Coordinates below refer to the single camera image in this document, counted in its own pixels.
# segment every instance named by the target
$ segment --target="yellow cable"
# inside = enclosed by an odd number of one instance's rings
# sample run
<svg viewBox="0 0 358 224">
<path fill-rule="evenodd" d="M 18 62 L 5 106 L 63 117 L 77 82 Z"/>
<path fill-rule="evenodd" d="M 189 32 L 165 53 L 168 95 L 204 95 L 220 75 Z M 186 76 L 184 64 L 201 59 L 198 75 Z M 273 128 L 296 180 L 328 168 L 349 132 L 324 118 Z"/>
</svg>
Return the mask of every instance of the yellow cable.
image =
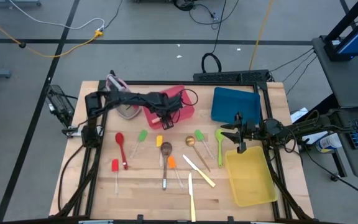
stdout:
<svg viewBox="0 0 358 224">
<path fill-rule="evenodd" d="M 1 31 L 2 33 L 4 33 L 7 37 L 9 37 L 11 40 L 13 40 L 15 43 L 21 44 L 20 41 L 18 41 L 18 40 L 16 40 L 15 38 L 13 38 L 13 37 L 12 37 L 11 35 L 9 35 L 6 31 L 4 31 L 4 29 L 0 28 L 0 31 Z M 100 36 L 102 36 L 102 35 L 103 35 L 103 33 L 102 33 L 101 31 L 96 30 L 94 36 L 93 36 L 90 40 L 86 41 L 85 43 L 78 44 L 77 46 L 73 47 L 72 49 L 70 49 L 70 50 L 68 50 L 67 52 L 62 53 L 62 54 L 60 54 L 60 55 L 44 55 L 44 54 L 42 54 L 42 53 L 40 53 L 40 52 L 38 52 L 38 51 L 36 51 L 36 50 L 30 48 L 30 47 L 26 47 L 26 48 L 27 48 L 29 51 L 31 51 L 31 52 L 33 52 L 33 53 L 39 55 L 39 56 L 42 56 L 42 57 L 57 58 L 57 57 L 61 57 L 61 56 L 64 56 L 64 55 L 66 55 L 66 54 L 69 54 L 70 52 L 72 52 L 73 50 L 77 49 L 78 47 L 84 46 L 84 45 L 86 45 L 86 44 L 92 42 L 94 39 L 96 39 L 96 38 L 98 38 L 98 37 L 100 37 Z"/>
<path fill-rule="evenodd" d="M 266 24 L 267 18 L 269 16 L 270 10 L 272 8 L 272 4 L 273 4 L 273 0 L 270 0 L 270 2 L 268 4 L 268 8 L 266 10 L 265 19 L 264 19 L 264 21 L 262 23 L 262 26 L 260 27 L 260 30 L 259 30 L 259 35 L 258 35 L 258 39 L 257 39 L 256 44 L 255 44 L 254 52 L 252 53 L 251 62 L 249 64 L 249 70 L 251 70 L 251 68 L 252 68 L 252 62 L 254 61 L 254 57 L 255 57 L 255 54 L 256 54 L 256 49 L 258 48 L 259 40 L 262 37 L 262 33 L 264 32 L 265 24 Z"/>
</svg>

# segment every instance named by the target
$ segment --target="gold spoon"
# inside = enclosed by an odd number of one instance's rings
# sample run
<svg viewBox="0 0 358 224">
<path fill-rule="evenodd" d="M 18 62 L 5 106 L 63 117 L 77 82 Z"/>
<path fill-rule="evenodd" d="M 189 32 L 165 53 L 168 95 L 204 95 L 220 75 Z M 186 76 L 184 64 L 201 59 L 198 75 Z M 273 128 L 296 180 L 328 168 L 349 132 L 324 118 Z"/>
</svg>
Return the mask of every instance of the gold spoon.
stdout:
<svg viewBox="0 0 358 224">
<path fill-rule="evenodd" d="M 208 169 L 208 171 L 211 172 L 211 170 L 209 169 L 208 165 L 206 164 L 205 160 L 203 159 L 203 157 L 201 156 L 201 154 L 198 152 L 198 150 L 196 149 L 196 147 L 194 146 L 196 144 L 196 139 L 193 136 L 187 136 L 186 137 L 186 145 L 187 146 L 191 146 L 193 147 L 193 149 L 196 151 L 198 157 L 201 159 L 201 161 L 203 162 L 204 166 Z"/>
</svg>

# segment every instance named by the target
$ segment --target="blue tray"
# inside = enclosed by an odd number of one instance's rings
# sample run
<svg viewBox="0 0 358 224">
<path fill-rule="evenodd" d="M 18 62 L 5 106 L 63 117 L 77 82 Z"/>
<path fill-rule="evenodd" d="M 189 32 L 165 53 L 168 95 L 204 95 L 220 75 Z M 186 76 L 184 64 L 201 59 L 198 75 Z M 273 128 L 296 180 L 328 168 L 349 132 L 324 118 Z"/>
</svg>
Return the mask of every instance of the blue tray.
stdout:
<svg viewBox="0 0 358 224">
<path fill-rule="evenodd" d="M 213 121 L 233 123 L 237 112 L 242 113 L 243 123 L 252 119 L 255 124 L 259 124 L 259 94 L 216 87 L 212 102 L 211 119 Z"/>
</svg>

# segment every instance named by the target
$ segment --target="knife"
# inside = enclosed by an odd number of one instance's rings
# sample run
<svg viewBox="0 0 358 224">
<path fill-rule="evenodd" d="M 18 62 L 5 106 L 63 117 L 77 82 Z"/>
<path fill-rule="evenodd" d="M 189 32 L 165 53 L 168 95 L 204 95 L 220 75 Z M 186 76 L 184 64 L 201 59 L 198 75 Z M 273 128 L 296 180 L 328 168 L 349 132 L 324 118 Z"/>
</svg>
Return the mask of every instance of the knife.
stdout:
<svg viewBox="0 0 358 224">
<path fill-rule="evenodd" d="M 189 158 L 187 158 L 187 156 L 183 155 L 183 158 L 185 158 L 186 162 L 194 169 L 197 170 L 198 173 L 207 181 L 207 183 L 210 184 L 211 187 L 215 187 L 215 183 L 207 176 L 203 173 L 203 171 L 201 171 L 198 167 L 196 167 L 196 165 L 194 165 L 194 163 L 192 163 Z"/>
<path fill-rule="evenodd" d="M 191 179 L 191 173 L 189 173 L 189 194 L 190 194 L 190 212 L 191 212 L 191 221 L 196 221 L 196 207 L 194 206 L 194 197 L 193 197 L 193 180 Z"/>
</svg>

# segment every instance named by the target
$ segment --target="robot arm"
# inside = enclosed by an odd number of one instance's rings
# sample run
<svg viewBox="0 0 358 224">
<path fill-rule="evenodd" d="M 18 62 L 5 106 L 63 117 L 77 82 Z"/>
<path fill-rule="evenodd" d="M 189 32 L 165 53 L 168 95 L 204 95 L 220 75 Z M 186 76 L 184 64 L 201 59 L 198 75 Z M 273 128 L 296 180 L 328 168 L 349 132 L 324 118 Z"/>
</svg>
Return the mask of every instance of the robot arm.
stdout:
<svg viewBox="0 0 358 224">
<path fill-rule="evenodd" d="M 96 147 L 99 144 L 99 133 L 96 129 L 98 116 L 120 105 L 144 106 L 160 118 L 163 129 L 172 128 L 172 114 L 183 108 L 181 95 L 182 93 L 179 92 L 169 98 L 166 93 L 150 92 L 141 94 L 118 91 L 116 88 L 111 91 L 96 91 L 86 95 L 85 105 L 88 120 L 81 131 L 84 146 Z M 102 96 L 106 99 L 104 106 L 102 106 L 101 102 Z"/>
<path fill-rule="evenodd" d="M 237 128 L 236 133 L 222 132 L 234 144 L 239 144 L 238 153 L 246 151 L 244 139 L 265 141 L 269 146 L 282 146 L 290 140 L 296 140 L 309 134 L 322 131 L 334 131 L 335 133 L 346 133 L 351 130 L 348 114 L 343 110 L 330 110 L 327 114 L 307 119 L 300 123 L 284 126 L 273 118 L 263 120 L 261 127 L 257 128 L 253 121 L 242 124 L 242 115 L 236 114 L 234 123 L 221 126 L 226 129 Z"/>
</svg>

